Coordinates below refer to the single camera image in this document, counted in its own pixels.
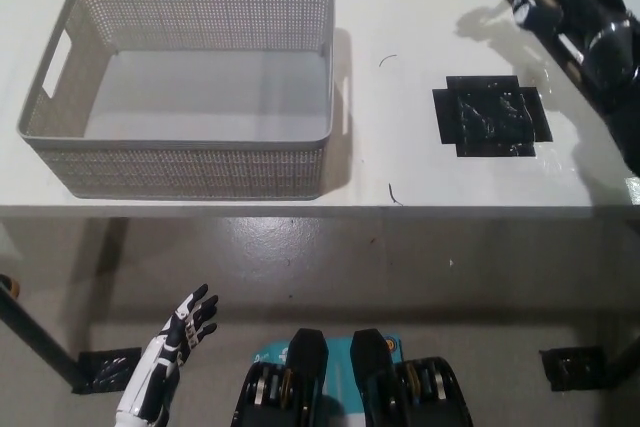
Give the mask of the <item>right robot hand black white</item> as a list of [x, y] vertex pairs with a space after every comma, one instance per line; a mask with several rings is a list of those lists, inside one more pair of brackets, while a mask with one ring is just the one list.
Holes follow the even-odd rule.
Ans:
[[639, 61], [635, 27], [624, 0], [555, 0], [554, 29], [577, 42], [590, 102], [601, 114], [621, 107], [632, 89]]

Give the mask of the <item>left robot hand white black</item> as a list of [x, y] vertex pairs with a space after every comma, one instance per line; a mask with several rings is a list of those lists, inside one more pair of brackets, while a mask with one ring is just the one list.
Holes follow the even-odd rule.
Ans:
[[204, 283], [172, 312], [144, 349], [115, 413], [114, 425], [166, 426], [181, 368], [203, 339], [217, 329], [219, 297]]

